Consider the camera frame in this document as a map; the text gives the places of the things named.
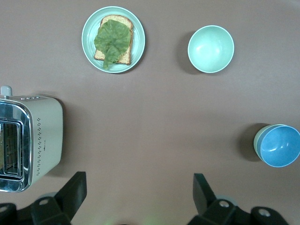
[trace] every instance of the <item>plate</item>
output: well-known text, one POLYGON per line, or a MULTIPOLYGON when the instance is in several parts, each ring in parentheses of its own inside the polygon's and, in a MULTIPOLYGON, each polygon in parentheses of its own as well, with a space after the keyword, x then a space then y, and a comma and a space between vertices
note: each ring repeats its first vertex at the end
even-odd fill
POLYGON ((145 32, 139 19, 125 8, 108 6, 94 12, 85 23, 82 30, 82 48, 84 54, 96 68, 108 73, 122 73, 131 69, 141 59, 145 49, 145 32), (108 69, 103 69, 103 61, 95 60, 94 39, 98 34, 100 22, 103 17, 111 14, 126 16, 133 23, 133 42, 131 49, 131 64, 112 64, 108 69))

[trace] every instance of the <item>toaster knob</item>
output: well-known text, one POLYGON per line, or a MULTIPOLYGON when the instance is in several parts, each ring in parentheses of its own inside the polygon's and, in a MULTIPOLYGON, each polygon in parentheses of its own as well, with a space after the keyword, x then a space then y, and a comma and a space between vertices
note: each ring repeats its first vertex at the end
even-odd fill
POLYGON ((13 89, 10 86, 1 86, 1 95, 8 98, 13 95, 13 89))

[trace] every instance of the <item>bowl rim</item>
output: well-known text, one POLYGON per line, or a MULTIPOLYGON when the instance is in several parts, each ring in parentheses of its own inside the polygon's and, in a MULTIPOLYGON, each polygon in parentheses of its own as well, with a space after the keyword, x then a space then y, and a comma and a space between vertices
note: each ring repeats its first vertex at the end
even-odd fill
MULTIPOLYGON (((269 130, 266 134, 264 134, 264 133, 261 134, 261 135, 264 135, 264 137, 262 138, 261 143, 264 141, 264 139, 266 138, 266 136, 267 136, 270 132, 272 132, 272 131, 274 131, 274 130, 276 130, 276 129, 278 129, 278 128, 291 128, 292 130, 296 131, 296 133, 298 134, 298 136, 299 136, 299 138, 300 138, 300 132, 299 132, 296 128, 291 127, 291 126, 289 126, 289 125, 285 125, 285 124, 277 124, 277 125, 278 125, 277 127, 272 128, 272 129, 269 130)), ((290 162, 288 162, 288 163, 286 163, 286 164, 284 164, 284 165, 280 165, 280 166, 275 166, 275 165, 269 164, 269 163, 264 159, 263 155, 262 155, 262 154, 260 154, 260 155, 261 155, 261 157, 262 157, 262 161, 263 161, 263 162, 265 162, 266 164, 268 164, 268 165, 270 165, 270 166, 272 166, 272 167, 277 167, 277 168, 279 168, 279 167, 285 167, 285 166, 288 166, 289 164, 293 163, 293 162, 299 157, 299 155, 300 155, 300 149, 298 150, 297 156, 296 156, 292 161, 290 161, 290 162)))
POLYGON ((189 40, 189 42, 188 42, 188 46, 187 46, 187 54, 188 54, 188 58, 189 58, 190 62, 192 63, 192 65, 193 65, 196 69, 198 69, 199 71, 201 71, 201 72, 203 72, 203 73, 212 74, 212 73, 219 72, 219 71, 223 70, 225 67, 228 66, 228 64, 229 64, 229 63, 231 62, 231 60, 233 59, 234 49, 235 49, 235 46, 234 46, 233 38, 232 38, 231 34, 230 34, 225 28, 223 28, 223 27, 221 27, 221 26, 218 26, 218 25, 206 25, 206 26, 201 27, 201 28, 199 28, 198 30, 196 30, 196 31, 194 32, 194 34, 192 35, 192 37, 190 38, 190 40, 189 40), (218 70, 215 70, 215 71, 205 71, 205 70, 203 70, 203 69, 200 69, 199 67, 197 67, 197 66, 193 63, 193 61, 192 61, 192 59, 191 59, 191 57, 190 57, 190 54, 189 54, 189 52, 190 52, 190 44, 191 44, 191 41, 192 41, 192 39, 194 38, 194 36, 195 36, 198 32, 200 32, 201 30, 203 30, 203 29, 205 29, 205 28, 208 28, 208 27, 217 27, 217 28, 220 28, 220 29, 224 30, 224 31, 228 34, 228 36, 230 37, 231 42, 232 42, 232 47, 233 47, 232 54, 231 54, 231 57, 230 57, 228 63, 227 63, 224 67, 222 67, 221 69, 218 69, 218 70))

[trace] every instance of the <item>toaster slot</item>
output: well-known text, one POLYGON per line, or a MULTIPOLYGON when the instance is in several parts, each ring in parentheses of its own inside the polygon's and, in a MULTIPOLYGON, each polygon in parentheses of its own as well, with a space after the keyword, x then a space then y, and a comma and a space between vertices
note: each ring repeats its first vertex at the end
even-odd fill
POLYGON ((21 176, 20 124, 0 124, 0 176, 21 176))

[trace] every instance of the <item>mint green bowl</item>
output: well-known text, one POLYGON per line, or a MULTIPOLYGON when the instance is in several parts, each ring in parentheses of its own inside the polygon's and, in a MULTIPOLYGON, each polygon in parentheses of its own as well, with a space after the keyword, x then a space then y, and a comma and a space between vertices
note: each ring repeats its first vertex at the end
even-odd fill
POLYGON ((196 69, 204 73, 216 73, 227 67, 233 58, 233 38, 222 27, 205 26, 192 35, 187 53, 196 69))

